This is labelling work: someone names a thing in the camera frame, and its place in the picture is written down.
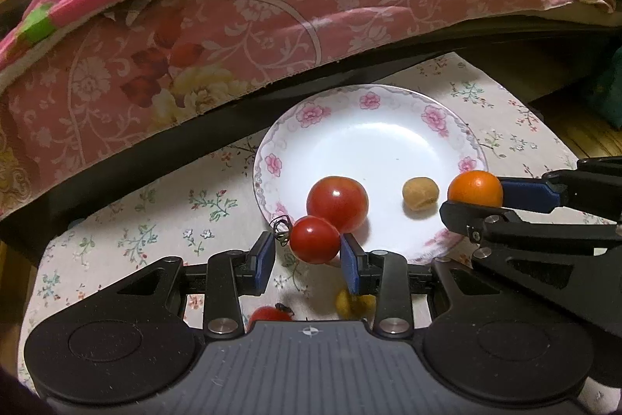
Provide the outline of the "small orange tangerine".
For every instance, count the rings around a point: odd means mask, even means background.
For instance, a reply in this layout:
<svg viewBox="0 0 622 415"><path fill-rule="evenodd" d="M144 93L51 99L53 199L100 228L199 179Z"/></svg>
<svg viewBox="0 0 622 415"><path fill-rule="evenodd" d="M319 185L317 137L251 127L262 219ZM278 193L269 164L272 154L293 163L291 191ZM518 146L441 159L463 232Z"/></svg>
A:
<svg viewBox="0 0 622 415"><path fill-rule="evenodd" d="M469 171L459 174L449 184L449 201L481 205L482 207L501 207L503 187L499 178L485 171Z"/></svg>

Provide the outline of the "small red cherry tomato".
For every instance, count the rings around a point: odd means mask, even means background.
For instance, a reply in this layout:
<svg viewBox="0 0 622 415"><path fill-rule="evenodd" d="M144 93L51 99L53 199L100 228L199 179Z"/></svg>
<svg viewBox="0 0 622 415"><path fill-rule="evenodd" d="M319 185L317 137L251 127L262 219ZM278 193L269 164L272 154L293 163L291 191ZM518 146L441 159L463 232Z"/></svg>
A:
<svg viewBox="0 0 622 415"><path fill-rule="evenodd" d="M290 249L303 262L323 264L339 252L339 231L324 218L305 216L298 219L289 235Z"/></svg>

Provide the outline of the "floral tablecloth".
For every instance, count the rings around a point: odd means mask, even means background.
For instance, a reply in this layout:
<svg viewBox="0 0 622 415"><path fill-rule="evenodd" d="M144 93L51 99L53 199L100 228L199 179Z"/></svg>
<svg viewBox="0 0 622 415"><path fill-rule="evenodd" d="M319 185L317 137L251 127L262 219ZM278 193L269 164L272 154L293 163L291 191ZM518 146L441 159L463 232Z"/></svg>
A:
<svg viewBox="0 0 622 415"><path fill-rule="evenodd" d="M47 247L57 414L616 414L621 189L456 55L268 127Z"/></svg>

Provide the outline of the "large red tomato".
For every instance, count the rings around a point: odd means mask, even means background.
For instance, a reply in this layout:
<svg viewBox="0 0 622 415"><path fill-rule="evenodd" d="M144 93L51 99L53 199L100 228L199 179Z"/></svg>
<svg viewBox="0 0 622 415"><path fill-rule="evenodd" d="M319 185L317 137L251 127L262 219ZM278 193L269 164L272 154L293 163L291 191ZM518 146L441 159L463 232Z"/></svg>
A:
<svg viewBox="0 0 622 415"><path fill-rule="evenodd" d="M351 233L365 222L369 198L356 180L329 176L312 186L306 207L308 215L327 220L340 233Z"/></svg>

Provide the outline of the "white floral plate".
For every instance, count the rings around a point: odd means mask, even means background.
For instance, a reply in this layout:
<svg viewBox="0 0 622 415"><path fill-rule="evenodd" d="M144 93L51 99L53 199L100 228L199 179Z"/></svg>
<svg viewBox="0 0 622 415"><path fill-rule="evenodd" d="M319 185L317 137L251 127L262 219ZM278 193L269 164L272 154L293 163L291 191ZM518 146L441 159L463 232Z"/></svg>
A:
<svg viewBox="0 0 622 415"><path fill-rule="evenodd" d="M354 236L364 250L389 250L425 264L460 240L443 232L439 210L408 216L402 188L428 177L447 189L459 173L487 170L469 126L443 104L407 88L382 84L333 88L295 104L258 146L253 184L265 219L307 213L311 187L328 176L349 177L366 190L369 211Z"/></svg>

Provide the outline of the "pink floral bed sheet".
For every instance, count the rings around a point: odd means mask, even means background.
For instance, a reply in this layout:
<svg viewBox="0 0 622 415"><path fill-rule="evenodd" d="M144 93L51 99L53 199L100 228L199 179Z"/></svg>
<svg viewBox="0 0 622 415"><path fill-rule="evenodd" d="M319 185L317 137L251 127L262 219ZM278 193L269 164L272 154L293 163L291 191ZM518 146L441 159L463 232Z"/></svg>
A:
<svg viewBox="0 0 622 415"><path fill-rule="evenodd" d="M151 0L63 37L1 96L1 212L255 89L456 23L575 0Z"/></svg>

